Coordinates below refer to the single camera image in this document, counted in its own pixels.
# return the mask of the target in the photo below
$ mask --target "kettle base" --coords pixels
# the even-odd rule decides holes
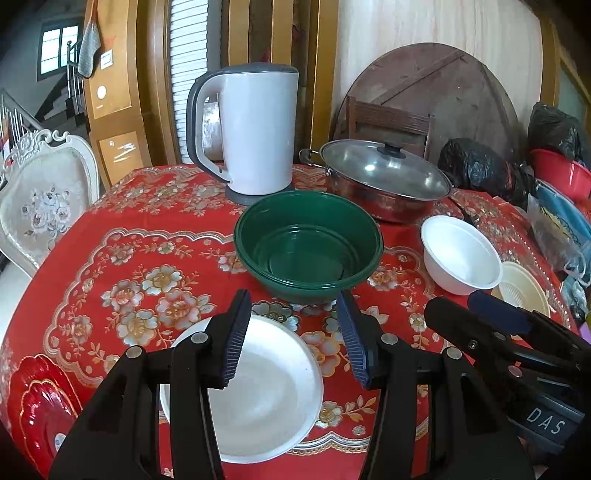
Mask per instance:
[[[290,190],[294,190],[294,186],[290,183],[287,187],[283,190],[279,190],[279,192],[289,192]],[[274,195],[275,193],[269,193],[267,195],[244,195],[243,193],[234,192],[229,186],[226,185],[224,190],[226,194],[226,198],[231,202],[237,203],[238,205],[245,205],[249,207],[250,205],[254,205],[259,200],[268,197],[269,195]]]

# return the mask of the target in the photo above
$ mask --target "kettle handle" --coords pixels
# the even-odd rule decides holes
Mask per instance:
[[[230,173],[224,168],[218,167],[206,157],[203,150],[203,109],[205,100],[220,93],[224,85],[224,73],[209,72],[201,75],[189,91],[187,98],[187,153],[195,165],[208,171],[213,177],[224,183],[232,181]]]

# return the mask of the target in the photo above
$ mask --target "stainless steel pot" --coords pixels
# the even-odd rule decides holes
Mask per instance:
[[[312,161],[312,153],[325,165]],[[300,161],[325,170],[331,193],[387,222],[413,223],[452,192],[441,170],[396,145],[335,140],[318,152],[304,148]]]

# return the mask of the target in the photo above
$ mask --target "round table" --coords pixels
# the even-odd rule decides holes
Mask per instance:
[[[294,167],[298,189],[325,190],[321,169]],[[525,219],[487,194],[453,193],[503,260],[526,267],[547,292],[552,317],[575,330],[558,281],[527,240]],[[192,166],[132,172],[68,231],[32,280],[0,350],[0,416],[13,439],[47,475],[56,445],[129,345],[169,347],[186,328],[225,311],[247,288],[252,311],[283,323],[312,350],[324,379],[316,425],[293,450],[269,462],[224,464],[229,479],[356,479],[379,394],[355,381],[334,303],[293,305],[269,294],[246,272],[232,244],[244,208]],[[431,215],[461,216],[445,200]],[[423,264],[420,223],[380,224],[384,256],[353,289],[359,307],[413,348],[441,352],[449,343],[427,328],[429,299],[446,295]],[[417,389],[414,473],[423,469],[428,388]],[[160,413],[161,466],[172,476],[169,428]]]

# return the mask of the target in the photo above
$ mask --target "wall switch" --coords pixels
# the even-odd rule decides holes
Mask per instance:
[[[113,49],[106,51],[100,56],[100,69],[104,70],[113,65]]]

